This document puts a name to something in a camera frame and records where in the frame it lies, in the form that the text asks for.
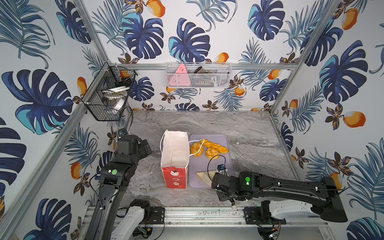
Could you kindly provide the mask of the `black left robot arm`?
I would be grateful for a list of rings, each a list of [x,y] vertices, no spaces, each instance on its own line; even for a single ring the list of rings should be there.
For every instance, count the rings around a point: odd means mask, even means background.
[[[99,201],[86,233],[86,240],[109,240],[122,198],[139,161],[152,154],[147,140],[136,135],[118,139],[118,151],[101,169]]]

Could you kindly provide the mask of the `white red paper bag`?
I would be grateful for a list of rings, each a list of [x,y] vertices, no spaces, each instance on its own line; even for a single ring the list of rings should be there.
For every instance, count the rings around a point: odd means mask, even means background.
[[[166,130],[160,141],[161,169],[168,189],[186,189],[190,157],[186,132]]]

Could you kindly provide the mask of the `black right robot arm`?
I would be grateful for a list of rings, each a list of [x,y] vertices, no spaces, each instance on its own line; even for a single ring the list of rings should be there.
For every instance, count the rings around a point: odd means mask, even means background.
[[[256,172],[243,171],[238,177],[215,173],[212,189],[221,202],[249,201],[254,198],[282,198],[311,204],[311,211],[322,220],[334,223],[348,221],[340,193],[331,177],[320,181],[302,182],[273,178]]]

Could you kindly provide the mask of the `twisted long golden bread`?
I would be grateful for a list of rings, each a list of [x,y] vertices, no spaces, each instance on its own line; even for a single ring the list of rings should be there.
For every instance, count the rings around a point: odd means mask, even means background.
[[[224,147],[224,146],[221,146],[219,144],[216,144],[216,143],[213,143],[213,142],[210,142],[206,139],[203,139],[203,140],[200,140],[200,143],[204,146],[204,147],[207,147],[207,148],[214,148],[216,150],[219,151],[219,153],[221,154],[227,154],[229,152],[229,149]]]

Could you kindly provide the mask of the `braided golden bread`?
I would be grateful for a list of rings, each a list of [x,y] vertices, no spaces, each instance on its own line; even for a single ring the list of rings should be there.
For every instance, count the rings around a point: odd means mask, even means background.
[[[206,150],[206,157],[208,160],[216,160],[220,157],[220,151],[214,147],[208,147]]]

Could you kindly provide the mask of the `round golden bread roll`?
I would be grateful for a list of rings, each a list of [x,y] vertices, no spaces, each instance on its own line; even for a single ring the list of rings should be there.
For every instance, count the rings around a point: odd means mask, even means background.
[[[190,155],[196,158],[204,153],[204,146],[201,143],[195,142],[190,147]]]

